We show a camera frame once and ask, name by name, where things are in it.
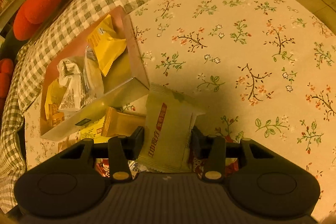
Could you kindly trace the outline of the red snack packet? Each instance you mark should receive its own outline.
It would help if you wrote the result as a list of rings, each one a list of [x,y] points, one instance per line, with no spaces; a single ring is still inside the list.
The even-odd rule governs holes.
[[[226,139],[220,136],[191,137],[189,166],[203,181],[221,182],[226,172]]]

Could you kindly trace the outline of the beige snack packet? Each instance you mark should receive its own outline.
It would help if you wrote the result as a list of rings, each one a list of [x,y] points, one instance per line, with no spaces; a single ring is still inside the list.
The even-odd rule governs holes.
[[[203,114],[194,98],[152,83],[137,161],[157,172],[189,172],[191,130],[197,116]]]

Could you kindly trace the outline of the brown snack packet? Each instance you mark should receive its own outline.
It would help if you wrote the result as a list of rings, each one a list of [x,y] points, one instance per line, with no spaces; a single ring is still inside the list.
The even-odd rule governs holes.
[[[108,107],[105,113],[102,136],[130,136],[139,126],[145,126],[145,117],[121,113],[113,107]]]

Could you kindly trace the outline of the yellow printed snack packet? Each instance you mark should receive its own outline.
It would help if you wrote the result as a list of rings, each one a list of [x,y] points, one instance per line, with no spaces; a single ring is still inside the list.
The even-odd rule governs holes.
[[[105,118],[90,123],[79,131],[80,139],[93,139],[94,143],[104,143],[105,137],[102,136]]]

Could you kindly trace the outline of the clear wrapped snack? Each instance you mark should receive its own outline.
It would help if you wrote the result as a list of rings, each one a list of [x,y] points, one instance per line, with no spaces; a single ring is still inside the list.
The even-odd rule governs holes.
[[[84,85],[90,98],[97,99],[104,95],[104,83],[97,58],[91,47],[86,47],[84,55]]]

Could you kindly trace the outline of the pink snack box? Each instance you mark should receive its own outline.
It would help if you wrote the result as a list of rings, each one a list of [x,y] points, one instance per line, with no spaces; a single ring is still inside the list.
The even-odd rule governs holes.
[[[46,69],[41,91],[41,138],[60,141],[89,122],[100,119],[105,114],[106,108],[120,108],[148,93],[149,81],[141,61],[130,16],[121,6],[114,8],[108,14],[111,16],[117,37],[126,40],[125,50],[113,61],[107,75],[103,75],[98,63],[86,53],[87,36],[100,23],[97,20],[58,53]],[[65,120],[53,126],[45,111],[47,91],[49,86],[58,79],[58,70],[66,59],[72,59],[80,68],[88,64],[88,69],[84,71],[84,90],[93,100],[78,111],[66,111]]]

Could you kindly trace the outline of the orange square snack packet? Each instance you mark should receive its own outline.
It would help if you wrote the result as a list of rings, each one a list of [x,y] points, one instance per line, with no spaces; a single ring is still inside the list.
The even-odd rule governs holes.
[[[59,111],[60,104],[66,92],[66,87],[59,84],[59,79],[55,79],[49,85],[45,101],[45,114],[50,127],[56,127],[64,121],[64,113]]]

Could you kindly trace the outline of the crumpled white snack wrapper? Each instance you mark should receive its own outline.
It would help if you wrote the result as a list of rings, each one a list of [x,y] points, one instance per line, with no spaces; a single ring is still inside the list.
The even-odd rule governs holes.
[[[57,69],[59,85],[66,89],[59,110],[70,113],[81,110],[88,99],[84,82],[84,57],[66,57],[58,63]]]

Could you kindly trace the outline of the floral tablecloth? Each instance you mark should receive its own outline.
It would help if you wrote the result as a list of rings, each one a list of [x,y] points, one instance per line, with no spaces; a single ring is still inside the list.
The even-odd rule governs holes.
[[[202,132],[251,138],[310,172],[335,215],[335,35],[295,0],[151,0],[130,15],[149,80],[206,112]]]

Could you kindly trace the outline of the small red plush pillow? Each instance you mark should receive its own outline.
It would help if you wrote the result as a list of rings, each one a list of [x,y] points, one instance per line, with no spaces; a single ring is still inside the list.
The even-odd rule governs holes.
[[[0,65],[0,109],[3,113],[5,101],[9,93],[11,79],[14,72],[14,63],[11,59],[2,59]]]

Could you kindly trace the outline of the grey checkered blanket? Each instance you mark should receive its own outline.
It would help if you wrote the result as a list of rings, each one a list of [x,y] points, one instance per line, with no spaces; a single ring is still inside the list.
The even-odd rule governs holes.
[[[9,94],[1,118],[1,210],[17,205],[14,184],[26,171],[18,131],[23,112],[42,89],[47,66],[76,36],[117,6],[130,13],[150,0],[73,0],[35,41],[23,46],[17,55]]]

